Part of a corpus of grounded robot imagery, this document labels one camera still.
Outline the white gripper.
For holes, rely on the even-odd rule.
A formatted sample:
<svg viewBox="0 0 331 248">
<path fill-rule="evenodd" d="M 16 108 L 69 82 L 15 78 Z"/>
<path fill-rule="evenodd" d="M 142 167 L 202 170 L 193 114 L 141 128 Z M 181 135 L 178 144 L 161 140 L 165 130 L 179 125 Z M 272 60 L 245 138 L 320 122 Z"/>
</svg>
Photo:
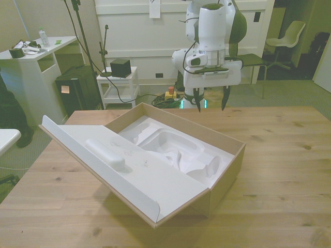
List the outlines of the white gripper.
<svg viewBox="0 0 331 248">
<path fill-rule="evenodd" d="M 193 96 L 198 108 L 201 111 L 201 101 L 203 100 L 203 87 L 223 86 L 222 110 L 225 109 L 230 96 L 231 86 L 241 82 L 241 60 L 226 60 L 222 65 L 222 71 L 217 68 L 207 67 L 186 67 L 184 71 L 184 87 L 194 88 Z"/>
</svg>

